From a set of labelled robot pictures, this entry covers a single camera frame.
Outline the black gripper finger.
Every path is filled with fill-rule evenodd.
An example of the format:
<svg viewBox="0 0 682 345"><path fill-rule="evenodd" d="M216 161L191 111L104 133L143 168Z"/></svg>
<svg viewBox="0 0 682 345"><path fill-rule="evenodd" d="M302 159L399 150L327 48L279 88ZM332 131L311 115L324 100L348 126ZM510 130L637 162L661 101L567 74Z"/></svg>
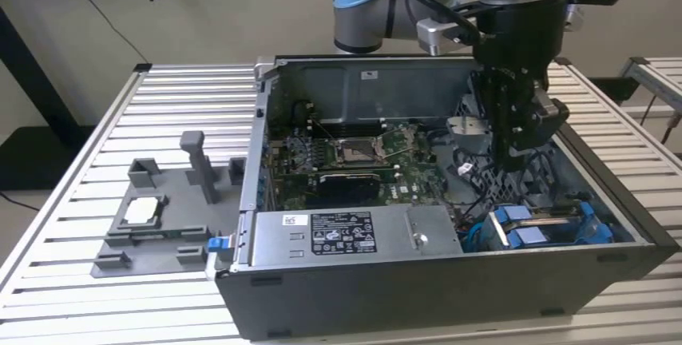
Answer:
<svg viewBox="0 0 682 345"><path fill-rule="evenodd" d="M520 170L531 140L532 85L527 77L510 76L503 71L488 71L491 91L488 117L494 132L494 162L512 173Z"/></svg>
<svg viewBox="0 0 682 345"><path fill-rule="evenodd" d="M568 119L568 107L543 89L511 93L511 149L519 156L543 146Z"/></svg>

